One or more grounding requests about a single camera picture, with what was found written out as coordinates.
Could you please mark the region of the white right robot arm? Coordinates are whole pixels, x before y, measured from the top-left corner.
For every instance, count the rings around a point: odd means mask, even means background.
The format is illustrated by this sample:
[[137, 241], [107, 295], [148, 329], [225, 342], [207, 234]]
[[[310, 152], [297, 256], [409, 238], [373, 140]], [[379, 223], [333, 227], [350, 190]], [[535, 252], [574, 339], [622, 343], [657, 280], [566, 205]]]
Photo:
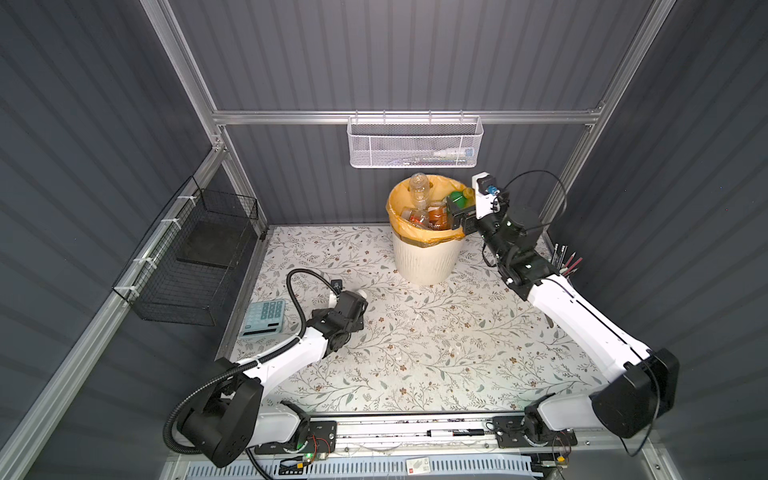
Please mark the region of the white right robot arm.
[[453, 194], [446, 202], [451, 226], [480, 235], [503, 284], [564, 330], [607, 380], [590, 393], [544, 395], [525, 408], [514, 431], [532, 446], [574, 429], [603, 427], [622, 441], [650, 434], [674, 405], [678, 359], [624, 332], [536, 251], [543, 228], [531, 210], [511, 206], [495, 187], [480, 191], [474, 206]]

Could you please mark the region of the green Sprite bottle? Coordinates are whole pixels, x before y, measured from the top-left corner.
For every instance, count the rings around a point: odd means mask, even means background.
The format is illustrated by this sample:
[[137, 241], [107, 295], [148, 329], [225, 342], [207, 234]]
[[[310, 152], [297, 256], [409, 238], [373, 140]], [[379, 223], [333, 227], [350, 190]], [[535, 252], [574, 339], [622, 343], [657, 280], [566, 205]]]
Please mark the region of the green Sprite bottle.
[[452, 212], [458, 212], [472, 207], [475, 204], [475, 192], [471, 188], [452, 191], [446, 202]]

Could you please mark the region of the brown label drink bottle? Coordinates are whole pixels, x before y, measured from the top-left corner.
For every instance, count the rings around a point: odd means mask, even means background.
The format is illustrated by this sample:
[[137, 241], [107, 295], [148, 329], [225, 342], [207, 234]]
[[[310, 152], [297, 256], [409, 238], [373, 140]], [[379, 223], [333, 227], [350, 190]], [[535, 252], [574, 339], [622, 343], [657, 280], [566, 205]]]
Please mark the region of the brown label drink bottle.
[[449, 209], [445, 204], [433, 204], [427, 209], [429, 228], [435, 231], [451, 229]]

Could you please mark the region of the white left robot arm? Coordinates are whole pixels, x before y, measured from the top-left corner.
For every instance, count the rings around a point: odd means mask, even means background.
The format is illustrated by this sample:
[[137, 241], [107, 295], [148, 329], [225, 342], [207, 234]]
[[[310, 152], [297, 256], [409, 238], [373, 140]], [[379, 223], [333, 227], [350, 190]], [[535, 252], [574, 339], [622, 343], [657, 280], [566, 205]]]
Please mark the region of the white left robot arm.
[[252, 447], [301, 449], [309, 436], [310, 416], [290, 401], [265, 406], [263, 399], [292, 375], [345, 346], [363, 329], [367, 307], [363, 292], [345, 290], [333, 306], [312, 312], [305, 334], [288, 351], [269, 360], [219, 360], [219, 379], [178, 409], [166, 437], [171, 442], [183, 437], [194, 454], [217, 467], [229, 465]]

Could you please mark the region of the large clear bottle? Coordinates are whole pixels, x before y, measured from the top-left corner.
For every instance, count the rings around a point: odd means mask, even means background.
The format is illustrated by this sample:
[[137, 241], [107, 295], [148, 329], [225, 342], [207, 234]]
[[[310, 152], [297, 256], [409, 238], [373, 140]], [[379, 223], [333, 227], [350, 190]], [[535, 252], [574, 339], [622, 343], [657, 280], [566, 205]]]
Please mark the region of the large clear bottle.
[[430, 203], [431, 183], [429, 177], [421, 172], [411, 176], [408, 184], [408, 191], [417, 210], [426, 210]]

